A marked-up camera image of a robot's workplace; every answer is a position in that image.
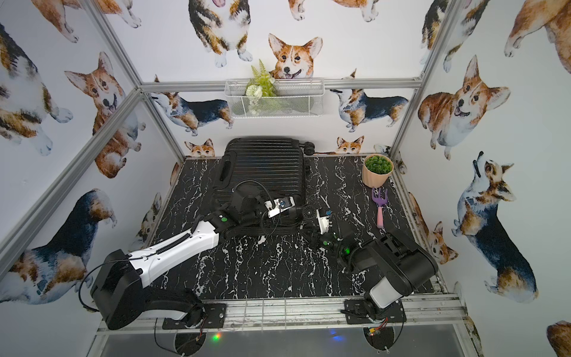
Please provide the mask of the black hard-shell suitcase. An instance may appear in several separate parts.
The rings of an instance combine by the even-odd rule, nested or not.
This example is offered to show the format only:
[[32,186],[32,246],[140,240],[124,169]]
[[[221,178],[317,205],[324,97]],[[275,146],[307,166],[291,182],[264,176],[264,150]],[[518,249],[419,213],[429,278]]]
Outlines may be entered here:
[[264,199],[291,196],[295,207],[278,217],[260,214],[248,226],[233,229],[229,237],[291,234],[302,223],[301,208],[306,204],[306,175],[310,173],[306,154],[315,153],[315,145],[285,137],[235,138],[211,177],[211,206],[230,201],[233,189],[252,187]]

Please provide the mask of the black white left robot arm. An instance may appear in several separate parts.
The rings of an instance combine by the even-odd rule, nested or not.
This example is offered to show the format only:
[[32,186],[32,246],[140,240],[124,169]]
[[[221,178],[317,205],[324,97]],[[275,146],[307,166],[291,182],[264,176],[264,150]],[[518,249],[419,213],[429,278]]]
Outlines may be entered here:
[[265,220],[283,215],[300,216],[299,195],[274,198],[260,182],[245,180],[233,189],[229,202],[199,217],[193,226],[174,237],[129,254],[109,254],[96,267],[90,295],[109,330],[120,330],[139,318],[165,318],[187,327],[203,324],[209,308],[193,292],[174,292],[152,285],[160,275],[229,237]]

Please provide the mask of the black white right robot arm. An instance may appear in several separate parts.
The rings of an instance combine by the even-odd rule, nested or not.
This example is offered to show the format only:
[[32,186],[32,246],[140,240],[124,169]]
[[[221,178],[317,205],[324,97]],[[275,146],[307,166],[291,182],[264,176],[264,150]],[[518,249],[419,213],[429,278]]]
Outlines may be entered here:
[[386,321],[386,311],[435,276],[438,264],[409,236],[388,232],[360,242],[349,223],[340,221],[332,211],[307,205],[302,208],[302,237],[312,249],[329,254],[348,274],[376,267],[381,279],[355,307],[341,313],[348,324],[358,320]]

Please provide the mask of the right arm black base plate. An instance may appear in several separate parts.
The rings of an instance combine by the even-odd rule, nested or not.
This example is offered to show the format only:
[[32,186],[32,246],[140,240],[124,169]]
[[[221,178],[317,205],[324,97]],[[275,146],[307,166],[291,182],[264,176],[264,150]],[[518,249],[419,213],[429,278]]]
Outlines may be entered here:
[[346,322],[353,324],[377,324],[387,320],[388,323],[404,323],[407,317],[400,300],[386,308],[380,308],[370,299],[348,299],[343,302],[341,313]]

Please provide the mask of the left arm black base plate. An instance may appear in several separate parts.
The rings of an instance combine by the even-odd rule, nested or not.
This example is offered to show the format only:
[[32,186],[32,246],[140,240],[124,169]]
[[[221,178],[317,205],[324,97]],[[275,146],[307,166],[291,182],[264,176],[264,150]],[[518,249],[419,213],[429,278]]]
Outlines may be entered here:
[[220,329],[223,328],[228,305],[226,303],[206,303],[195,306],[181,320],[165,318],[163,330]]

